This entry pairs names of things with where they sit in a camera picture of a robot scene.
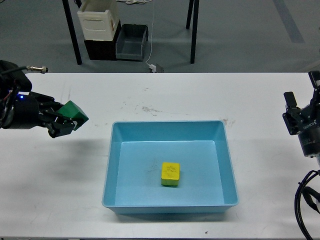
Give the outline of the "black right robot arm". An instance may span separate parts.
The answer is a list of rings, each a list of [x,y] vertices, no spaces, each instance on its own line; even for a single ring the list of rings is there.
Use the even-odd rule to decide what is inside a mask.
[[[310,71],[308,76],[313,86],[313,96],[309,105],[304,108],[297,106],[294,93],[285,92],[286,112],[282,114],[284,123],[291,136],[297,135],[303,155],[307,158],[315,158],[320,161],[320,72]],[[301,198],[306,204],[320,212],[320,193],[308,186],[308,183],[320,175],[319,170],[311,170],[298,183],[294,197],[294,213],[297,224],[307,240],[312,237],[309,234],[301,213]]]

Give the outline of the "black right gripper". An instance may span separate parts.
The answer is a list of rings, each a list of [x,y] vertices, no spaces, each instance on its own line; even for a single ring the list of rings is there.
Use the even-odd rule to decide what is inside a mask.
[[[290,135],[298,135],[305,157],[316,157],[320,154],[320,71],[308,72],[313,87],[313,95],[308,105],[306,120],[297,106],[292,91],[283,94],[286,102],[286,112],[282,114],[284,123]]]

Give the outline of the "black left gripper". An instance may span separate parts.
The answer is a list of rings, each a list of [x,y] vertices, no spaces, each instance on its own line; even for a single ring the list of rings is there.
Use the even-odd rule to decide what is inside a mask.
[[[53,139],[69,135],[80,128],[85,120],[66,117],[60,113],[51,114],[62,106],[53,97],[41,93],[31,91],[29,95],[18,94],[8,111],[4,128],[28,130],[42,126],[48,129],[48,134]]]

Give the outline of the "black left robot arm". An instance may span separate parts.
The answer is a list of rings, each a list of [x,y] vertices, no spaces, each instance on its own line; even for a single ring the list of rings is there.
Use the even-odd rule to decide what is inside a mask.
[[[0,61],[0,127],[2,129],[29,130],[42,127],[51,138],[76,131],[89,118],[71,100],[56,102],[51,96],[32,91],[32,83],[24,71],[48,72],[45,66],[18,66]]]

